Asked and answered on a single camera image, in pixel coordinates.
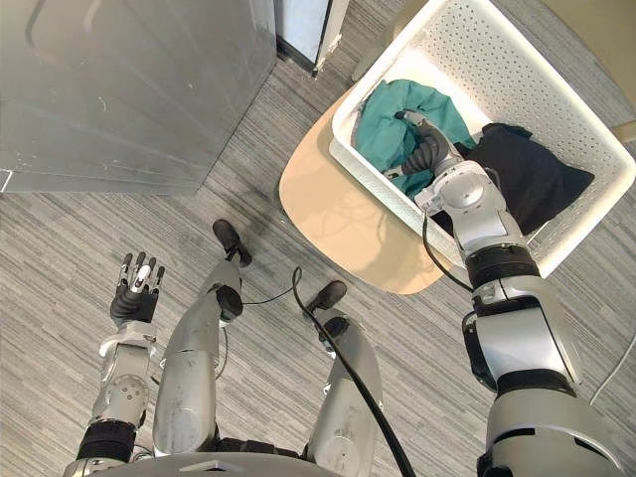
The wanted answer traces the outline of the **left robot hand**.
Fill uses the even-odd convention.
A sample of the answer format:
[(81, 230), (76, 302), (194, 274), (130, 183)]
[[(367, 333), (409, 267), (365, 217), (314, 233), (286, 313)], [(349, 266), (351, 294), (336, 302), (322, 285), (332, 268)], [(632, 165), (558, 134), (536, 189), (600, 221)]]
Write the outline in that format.
[(124, 257), (109, 308), (117, 327), (131, 321), (152, 322), (165, 274), (165, 267), (156, 263), (157, 258), (148, 257), (145, 251)]

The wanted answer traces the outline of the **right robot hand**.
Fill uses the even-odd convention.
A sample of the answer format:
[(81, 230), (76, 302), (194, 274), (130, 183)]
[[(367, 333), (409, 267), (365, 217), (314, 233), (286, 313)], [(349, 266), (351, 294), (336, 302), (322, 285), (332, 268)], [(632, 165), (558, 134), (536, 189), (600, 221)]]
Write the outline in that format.
[(402, 164), (384, 171), (383, 175), (386, 178), (394, 179), (401, 176), (410, 176), (425, 170), (437, 175), (446, 168), (463, 161), (463, 156), (456, 147), (423, 114), (414, 110), (404, 109), (398, 111), (395, 114), (395, 118), (405, 120), (415, 127), (419, 145), (407, 156)]

